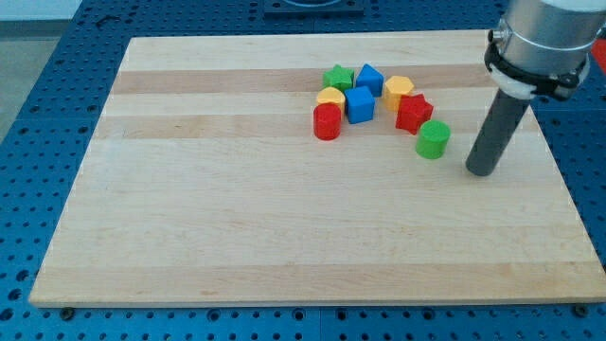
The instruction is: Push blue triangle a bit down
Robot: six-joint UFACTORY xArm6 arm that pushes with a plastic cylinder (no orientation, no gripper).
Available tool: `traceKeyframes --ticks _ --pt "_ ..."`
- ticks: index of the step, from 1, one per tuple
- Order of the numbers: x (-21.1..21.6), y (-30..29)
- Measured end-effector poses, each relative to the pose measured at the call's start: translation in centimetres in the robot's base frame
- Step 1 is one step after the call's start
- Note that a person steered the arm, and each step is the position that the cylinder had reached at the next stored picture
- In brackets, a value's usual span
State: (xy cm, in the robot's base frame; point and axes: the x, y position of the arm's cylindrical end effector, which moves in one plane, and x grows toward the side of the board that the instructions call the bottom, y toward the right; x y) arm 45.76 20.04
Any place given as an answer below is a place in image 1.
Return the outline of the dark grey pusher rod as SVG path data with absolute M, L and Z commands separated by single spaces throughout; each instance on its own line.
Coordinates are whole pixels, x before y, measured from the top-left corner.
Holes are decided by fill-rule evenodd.
M 499 89 L 466 159 L 466 168 L 477 176 L 488 176 L 495 170 L 509 141 L 530 104 Z

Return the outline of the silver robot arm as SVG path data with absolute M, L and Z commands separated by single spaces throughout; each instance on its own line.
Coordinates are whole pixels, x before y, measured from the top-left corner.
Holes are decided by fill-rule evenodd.
M 489 31 L 484 64 L 498 91 L 466 159 L 493 173 L 530 102 L 570 99 L 589 74 L 589 54 L 605 25 L 604 0 L 517 0 Z

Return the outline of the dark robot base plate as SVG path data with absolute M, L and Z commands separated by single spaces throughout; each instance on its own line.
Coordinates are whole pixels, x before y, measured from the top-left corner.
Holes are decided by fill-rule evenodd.
M 366 0 L 264 0 L 265 17 L 285 15 L 363 14 Z

